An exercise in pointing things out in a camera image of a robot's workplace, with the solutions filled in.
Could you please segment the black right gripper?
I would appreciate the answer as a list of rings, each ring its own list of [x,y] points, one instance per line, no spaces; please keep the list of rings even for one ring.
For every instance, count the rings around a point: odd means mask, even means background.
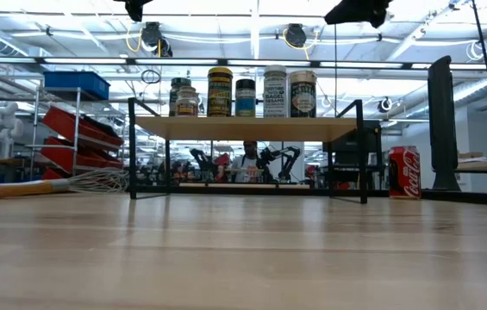
[[[341,0],[325,16],[328,25],[348,22],[369,22],[379,28],[386,20],[387,9],[393,0]]]

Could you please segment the white lid bagel seasoning jar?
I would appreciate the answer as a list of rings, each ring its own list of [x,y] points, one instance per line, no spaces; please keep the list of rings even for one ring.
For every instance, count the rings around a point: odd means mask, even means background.
[[[264,72],[263,105],[265,118],[287,115],[287,73],[282,65],[268,65]]]

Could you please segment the yellow lid chili onion jar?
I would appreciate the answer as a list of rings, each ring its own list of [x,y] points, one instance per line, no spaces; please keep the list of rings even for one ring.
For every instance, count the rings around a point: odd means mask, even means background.
[[[232,113],[233,73],[226,67],[208,72],[208,117],[229,117]]]

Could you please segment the black cart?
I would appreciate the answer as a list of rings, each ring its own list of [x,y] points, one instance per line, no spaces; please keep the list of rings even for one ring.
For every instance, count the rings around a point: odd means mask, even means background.
[[[365,161],[365,181],[367,188],[375,189],[374,173],[384,171],[384,163],[380,160],[382,153],[381,126],[378,121],[365,121],[365,154],[359,156],[358,134],[356,131],[334,141],[332,146],[333,171],[329,171],[329,162],[320,168],[323,187],[328,189],[333,184],[335,189],[348,190],[352,186],[359,187],[359,160]]]

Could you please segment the person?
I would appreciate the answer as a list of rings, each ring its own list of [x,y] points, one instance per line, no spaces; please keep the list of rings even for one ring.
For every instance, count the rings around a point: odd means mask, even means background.
[[[244,141],[244,154],[234,159],[231,164],[233,183],[259,183],[262,179],[262,172],[257,166],[258,142]]]

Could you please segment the black lid spice jar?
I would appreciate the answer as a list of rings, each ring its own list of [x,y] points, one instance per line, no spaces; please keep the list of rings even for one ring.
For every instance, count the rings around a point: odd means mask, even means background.
[[[240,79],[235,84],[235,115],[254,117],[256,115],[256,83],[252,79]]]

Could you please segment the green lid oregano jar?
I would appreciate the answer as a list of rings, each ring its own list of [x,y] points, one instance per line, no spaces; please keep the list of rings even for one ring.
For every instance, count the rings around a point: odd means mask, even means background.
[[[183,86],[191,86],[191,81],[186,77],[175,77],[171,80],[171,89],[169,93],[169,116],[176,115],[178,92]]]

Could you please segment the red Coca-Cola can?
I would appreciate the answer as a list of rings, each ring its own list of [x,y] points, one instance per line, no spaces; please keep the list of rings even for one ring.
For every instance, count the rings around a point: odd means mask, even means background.
[[[395,146],[390,149],[389,196],[421,198],[421,159],[415,146]]]

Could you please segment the wooden shelf black metal frame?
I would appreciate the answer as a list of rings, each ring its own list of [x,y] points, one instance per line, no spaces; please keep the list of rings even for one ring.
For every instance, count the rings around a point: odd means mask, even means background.
[[[344,113],[356,110],[355,118]],[[135,199],[139,193],[151,197],[169,194],[217,194],[217,195],[318,195],[358,197],[361,204],[368,202],[365,163],[365,120],[363,103],[355,100],[334,118],[249,118],[249,117],[162,117],[140,100],[128,99],[129,138],[129,186],[128,193]],[[139,126],[165,140],[164,181],[158,186],[139,185],[136,178],[136,135]],[[344,135],[355,132],[358,138],[359,189],[340,191],[334,189],[333,160],[328,160],[326,189],[308,189],[297,185],[282,184],[230,184],[189,183],[172,185],[170,144],[173,140],[256,140],[281,142],[321,141],[333,154],[333,143]]]

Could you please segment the blue plastic bin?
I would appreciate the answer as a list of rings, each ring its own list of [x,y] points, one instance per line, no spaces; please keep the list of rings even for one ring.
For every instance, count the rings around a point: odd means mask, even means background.
[[[61,99],[77,99],[81,89],[82,101],[106,101],[110,84],[93,71],[46,71],[44,90]]]

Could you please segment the silver metal rack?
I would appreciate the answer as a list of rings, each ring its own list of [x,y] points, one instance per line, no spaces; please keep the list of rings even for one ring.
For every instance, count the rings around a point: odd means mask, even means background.
[[[37,161],[41,161],[46,167],[58,168],[56,164],[51,162],[49,159],[45,158],[41,155],[41,148],[45,145],[46,140],[49,137],[55,137],[59,139],[65,140],[65,138],[53,131],[51,128],[47,127],[45,124],[42,123],[44,116],[46,115],[47,111],[51,107],[55,107],[58,109],[62,109],[66,112],[72,113],[76,115],[76,122],[77,122],[77,129],[78,129],[78,117],[80,115],[87,115],[92,119],[101,122],[102,124],[109,125],[108,121],[124,121],[124,113],[112,108],[108,101],[82,101],[80,99],[81,89],[78,89],[77,99],[73,100],[66,100],[61,99],[53,94],[47,93],[44,90],[44,87],[40,87],[36,91],[36,95],[34,97],[34,116],[32,120],[32,143],[28,145],[30,150],[30,159],[31,163],[35,164]],[[123,130],[115,129],[114,125],[109,125],[113,128],[116,134],[123,139]],[[74,150],[77,150],[78,146],[78,137],[77,132],[75,133],[76,137],[74,139],[73,146]],[[121,156],[123,153],[123,145],[117,151],[109,151],[104,150],[109,155],[117,158],[118,160],[122,161]],[[82,174],[88,171],[94,170],[84,170],[77,173],[73,171],[72,173],[67,174],[70,177],[74,177],[78,174]]]

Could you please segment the black aluminium table frame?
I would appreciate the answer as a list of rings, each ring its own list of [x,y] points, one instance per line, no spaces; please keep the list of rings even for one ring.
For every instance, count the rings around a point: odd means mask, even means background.
[[[370,198],[387,197],[383,189],[312,189],[306,185],[289,184],[232,184],[232,183],[183,183],[179,186],[130,186],[115,189],[115,193],[128,194],[132,199],[154,198],[170,194],[193,195],[302,195],[349,198],[351,202],[365,204]],[[440,191],[425,189],[421,193],[425,200],[463,202],[487,205],[487,193]]]

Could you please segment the tan lid furikake jar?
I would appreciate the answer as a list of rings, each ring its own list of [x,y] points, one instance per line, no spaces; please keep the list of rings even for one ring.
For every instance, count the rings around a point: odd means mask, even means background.
[[[316,118],[316,81],[313,71],[290,74],[290,116]]]

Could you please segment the black upright panel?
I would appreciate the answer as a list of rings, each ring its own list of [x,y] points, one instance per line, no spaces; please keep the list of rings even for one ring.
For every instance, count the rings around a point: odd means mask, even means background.
[[[444,56],[428,68],[428,115],[431,145],[431,166],[434,171],[433,190],[458,191],[455,176],[458,148],[453,100],[452,58]]]

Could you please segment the small glass spice jar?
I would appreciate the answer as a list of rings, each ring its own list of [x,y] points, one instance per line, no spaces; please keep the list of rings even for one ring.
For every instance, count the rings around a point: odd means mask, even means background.
[[[182,86],[176,101],[176,116],[198,116],[198,94],[191,86]]]

